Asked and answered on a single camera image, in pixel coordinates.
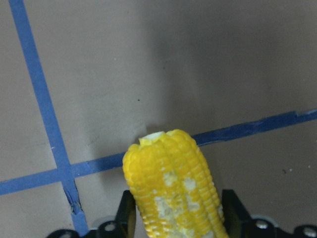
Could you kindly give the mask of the corn left gripper black left finger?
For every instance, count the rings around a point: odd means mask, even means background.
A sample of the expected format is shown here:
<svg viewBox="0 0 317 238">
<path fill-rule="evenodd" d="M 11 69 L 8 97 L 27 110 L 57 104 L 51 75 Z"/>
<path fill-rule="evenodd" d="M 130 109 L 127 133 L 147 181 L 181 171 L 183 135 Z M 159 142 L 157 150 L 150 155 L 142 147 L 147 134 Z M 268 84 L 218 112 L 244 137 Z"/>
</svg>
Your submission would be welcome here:
<svg viewBox="0 0 317 238">
<path fill-rule="evenodd" d="M 136 203 L 129 190 L 123 192 L 115 217 L 119 238 L 133 238 L 136 229 Z"/>
</svg>

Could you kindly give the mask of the corn left gripper black right finger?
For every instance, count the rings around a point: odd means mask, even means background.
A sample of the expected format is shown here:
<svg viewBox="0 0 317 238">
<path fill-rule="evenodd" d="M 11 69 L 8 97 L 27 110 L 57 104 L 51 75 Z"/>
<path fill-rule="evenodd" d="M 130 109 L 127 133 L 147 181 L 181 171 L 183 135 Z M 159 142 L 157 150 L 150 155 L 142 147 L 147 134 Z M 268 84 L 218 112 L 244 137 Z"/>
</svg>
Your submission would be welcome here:
<svg viewBox="0 0 317 238">
<path fill-rule="evenodd" d="M 234 190 L 222 191 L 222 208 L 224 226 L 230 238 L 248 238 L 248 229 L 252 220 L 251 215 Z"/>
</svg>

